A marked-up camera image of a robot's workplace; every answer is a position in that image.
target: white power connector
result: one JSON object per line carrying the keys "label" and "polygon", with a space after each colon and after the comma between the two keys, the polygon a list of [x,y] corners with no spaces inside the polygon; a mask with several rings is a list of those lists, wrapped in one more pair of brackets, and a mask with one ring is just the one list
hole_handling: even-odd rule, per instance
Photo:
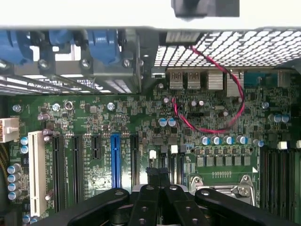
{"label": "white power connector", "polygon": [[19,137],[19,118],[0,119],[0,143],[17,140]]}

